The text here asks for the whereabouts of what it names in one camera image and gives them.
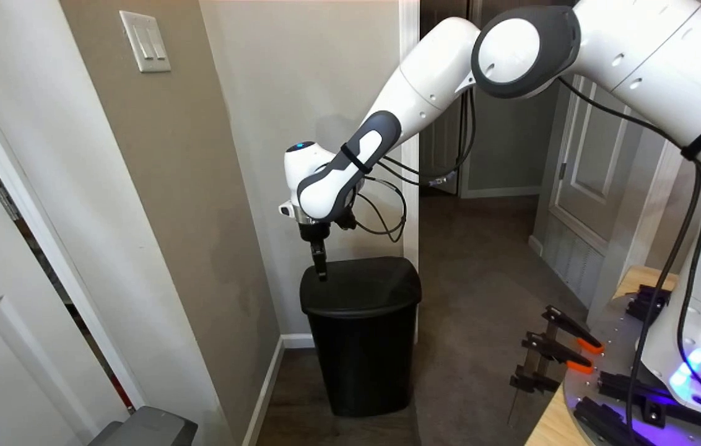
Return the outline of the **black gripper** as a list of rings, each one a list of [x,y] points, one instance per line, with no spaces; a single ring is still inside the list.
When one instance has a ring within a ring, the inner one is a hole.
[[[314,255],[314,278],[318,281],[328,281],[328,245],[325,241],[329,238],[329,221],[320,221],[320,224],[303,224],[301,226],[301,238],[311,243],[311,251]]]

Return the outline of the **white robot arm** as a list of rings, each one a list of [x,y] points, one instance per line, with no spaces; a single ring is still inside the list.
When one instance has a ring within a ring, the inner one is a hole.
[[[442,20],[392,72],[355,135],[334,152],[314,141],[286,152],[301,226],[348,219],[364,176],[426,129],[463,91],[520,99],[562,83],[582,98],[597,88],[672,141],[701,176],[701,2],[572,0],[514,7],[478,27]],[[685,269],[686,296],[651,326],[641,365],[672,397],[701,411],[701,245]]]

